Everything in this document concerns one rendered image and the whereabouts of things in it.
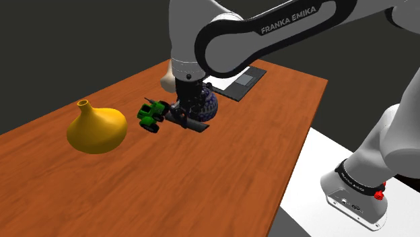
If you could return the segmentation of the blue patterned round vase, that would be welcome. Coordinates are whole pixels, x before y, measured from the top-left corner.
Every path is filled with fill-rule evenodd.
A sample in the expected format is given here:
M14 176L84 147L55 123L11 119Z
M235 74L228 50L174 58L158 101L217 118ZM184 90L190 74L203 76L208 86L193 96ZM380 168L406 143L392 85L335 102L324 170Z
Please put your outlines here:
M207 87L197 90L197 95L192 101L190 118L206 122L214 118L218 110L218 100L213 91Z

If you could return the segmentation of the black laptop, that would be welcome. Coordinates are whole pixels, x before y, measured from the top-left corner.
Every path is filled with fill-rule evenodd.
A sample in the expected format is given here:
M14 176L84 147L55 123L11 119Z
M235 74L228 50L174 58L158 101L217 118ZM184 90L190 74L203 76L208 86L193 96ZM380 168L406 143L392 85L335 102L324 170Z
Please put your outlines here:
M214 92L239 102L266 72L264 69L250 66L233 77L222 79L209 76L203 82L211 83Z

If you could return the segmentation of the yellow vase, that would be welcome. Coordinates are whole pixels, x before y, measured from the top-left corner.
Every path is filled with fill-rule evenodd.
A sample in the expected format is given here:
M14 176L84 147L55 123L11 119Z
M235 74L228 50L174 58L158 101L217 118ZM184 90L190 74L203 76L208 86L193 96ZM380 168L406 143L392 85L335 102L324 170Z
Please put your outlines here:
M104 154L117 148L127 134L127 120L113 108L94 108L88 100L77 103L80 114L67 127L67 141L86 154Z

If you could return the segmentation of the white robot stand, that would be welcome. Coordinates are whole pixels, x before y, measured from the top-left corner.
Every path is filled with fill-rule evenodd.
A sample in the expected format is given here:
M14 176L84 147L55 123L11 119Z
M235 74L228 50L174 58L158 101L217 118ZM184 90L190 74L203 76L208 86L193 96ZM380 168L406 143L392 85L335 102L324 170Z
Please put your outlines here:
M277 217L288 214L311 237L420 237L420 193L391 178L384 227L372 232L327 203L322 175L351 151L310 129L285 190Z

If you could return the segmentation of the cream vase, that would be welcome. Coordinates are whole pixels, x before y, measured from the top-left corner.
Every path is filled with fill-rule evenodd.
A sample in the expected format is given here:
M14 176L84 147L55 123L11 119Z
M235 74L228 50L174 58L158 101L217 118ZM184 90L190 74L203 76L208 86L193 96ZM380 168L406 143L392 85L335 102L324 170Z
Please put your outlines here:
M168 62L168 69L166 74L160 79L161 87L169 93L176 92L176 78L172 72L172 60L170 59Z

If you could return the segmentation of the green toy tractor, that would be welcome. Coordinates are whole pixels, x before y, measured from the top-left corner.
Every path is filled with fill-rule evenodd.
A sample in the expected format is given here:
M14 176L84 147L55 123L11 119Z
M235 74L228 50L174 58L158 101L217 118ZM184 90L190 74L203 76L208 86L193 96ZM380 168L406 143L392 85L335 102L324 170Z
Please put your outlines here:
M157 133L160 129L157 122L163 122L169 112L170 105L163 100L145 98L148 104L143 104L137 113L139 125L150 133Z

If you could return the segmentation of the brown wooden table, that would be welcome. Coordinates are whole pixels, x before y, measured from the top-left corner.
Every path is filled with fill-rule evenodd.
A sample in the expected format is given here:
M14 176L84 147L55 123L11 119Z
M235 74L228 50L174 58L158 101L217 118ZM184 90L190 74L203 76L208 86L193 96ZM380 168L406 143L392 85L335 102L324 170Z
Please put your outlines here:
M76 104L0 135L0 237L267 237L326 80L265 61L239 102L219 97L209 128L143 130L162 62L88 96L120 110L125 140L83 154L67 142Z

